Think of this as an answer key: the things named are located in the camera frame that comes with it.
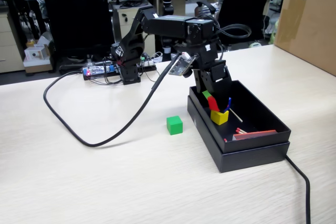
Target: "wire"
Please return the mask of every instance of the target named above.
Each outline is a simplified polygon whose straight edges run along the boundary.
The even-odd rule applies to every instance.
[[[75,74],[75,73],[82,73],[81,71],[74,71],[74,72],[69,72],[66,73],[65,75],[57,78],[55,81],[53,81],[44,91],[43,94],[43,100],[44,102],[47,104],[48,108],[52,111],[52,113],[58,118],[58,120],[61,121],[61,123],[70,131],[70,133],[83,145],[87,146],[87,147],[98,147],[104,144],[107,144],[109,142],[111,142],[112,140],[116,139],[118,136],[120,136],[134,121],[135,119],[137,119],[137,117],[140,115],[140,113],[143,111],[143,109],[146,107],[146,105],[148,104],[149,100],[152,98],[154,92],[156,91],[156,89],[158,88],[158,86],[160,85],[161,81],[163,80],[163,78],[166,76],[166,74],[169,72],[169,70],[172,68],[172,66],[174,65],[174,63],[176,62],[176,60],[178,59],[178,56],[181,55],[181,53],[177,53],[177,57],[175,57],[170,63],[169,65],[163,70],[162,74],[159,76],[158,80],[155,82],[155,84],[153,85],[149,95],[147,96],[146,100],[144,101],[144,103],[141,105],[141,107],[139,108],[139,110],[136,112],[136,114],[132,117],[132,119],[120,130],[118,131],[115,135],[113,135],[112,137],[97,143],[97,144],[90,144],[86,141],[84,141],[82,138],[80,138],[80,136],[78,136],[76,134],[76,132],[74,132],[72,130],[72,128],[63,120],[63,118],[61,118],[61,116],[51,107],[50,103],[47,100],[47,93],[49,91],[49,89],[55,85],[56,82],[58,82],[59,80],[61,80],[62,78],[64,78],[65,76],[71,75],[71,74]]]
[[[150,81],[152,81],[152,82],[156,82],[156,81],[153,81],[151,78],[149,78],[149,76],[148,76],[148,74],[147,74],[147,72],[146,72],[146,69],[142,67],[142,72],[143,72],[143,70],[145,70],[145,74],[146,74],[146,76],[148,77],[148,79],[149,79]]]
[[[245,35],[232,35],[232,34],[229,34],[229,33],[226,32],[226,31],[229,31],[229,30],[242,30],[242,31],[245,31],[246,34]],[[228,25],[228,26],[225,26],[225,27],[219,29],[215,33],[215,35],[218,35],[220,33],[226,35],[227,37],[234,38],[234,39],[245,39],[245,38],[248,38],[252,34],[252,30],[251,30],[251,28],[249,28],[246,25],[232,24],[232,25]]]
[[[224,54],[224,47],[223,47],[223,45],[220,43],[220,42],[218,42],[218,45],[219,45],[219,47],[221,48],[221,55],[220,55],[220,60],[222,60],[222,58],[223,58],[223,54]]]
[[[301,175],[306,182],[306,224],[310,224],[310,182],[308,177],[294,164],[294,162],[286,155],[287,161]]]

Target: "black robotic arm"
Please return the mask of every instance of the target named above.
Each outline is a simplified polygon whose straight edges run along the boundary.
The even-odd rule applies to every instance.
[[[183,71],[184,77],[189,77],[193,70],[198,93],[207,90],[220,111],[226,109],[232,81],[226,61],[217,59],[216,30],[212,20],[172,15],[159,17],[154,7],[139,8],[129,33],[111,48],[122,78],[131,78],[131,82],[140,81],[137,63],[144,51],[143,32],[183,40],[186,46],[177,50],[193,57],[192,64]]]

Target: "cardboard box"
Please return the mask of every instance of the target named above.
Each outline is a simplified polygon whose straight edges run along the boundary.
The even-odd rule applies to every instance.
[[[25,54],[27,60],[44,60],[48,57],[47,50],[43,45],[39,45],[39,47],[28,47],[25,50]]]
[[[283,0],[275,45],[336,76],[335,0]]]
[[[26,73],[45,72],[53,69],[53,59],[47,56],[46,59],[28,60],[27,57],[23,61]]]

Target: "green block in box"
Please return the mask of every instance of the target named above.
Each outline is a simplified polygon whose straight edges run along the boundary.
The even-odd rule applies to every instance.
[[[167,118],[167,129],[171,135],[183,132],[183,123],[178,115]]]

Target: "office chair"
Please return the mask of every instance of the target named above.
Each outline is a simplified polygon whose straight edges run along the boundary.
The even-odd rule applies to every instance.
[[[107,0],[45,0],[45,3],[58,58],[108,56],[114,39]]]
[[[218,22],[220,27],[223,28],[232,24],[243,24],[251,28],[251,35],[245,39],[230,38],[220,34],[220,41],[224,45],[236,44],[239,42],[253,41],[262,39],[263,29],[266,28],[269,19],[265,19],[262,14],[267,0],[223,0],[222,7],[219,11]],[[215,14],[215,8],[208,2],[199,1],[198,6],[206,5],[212,14]],[[246,34],[241,30],[230,30],[230,34],[244,35]]]

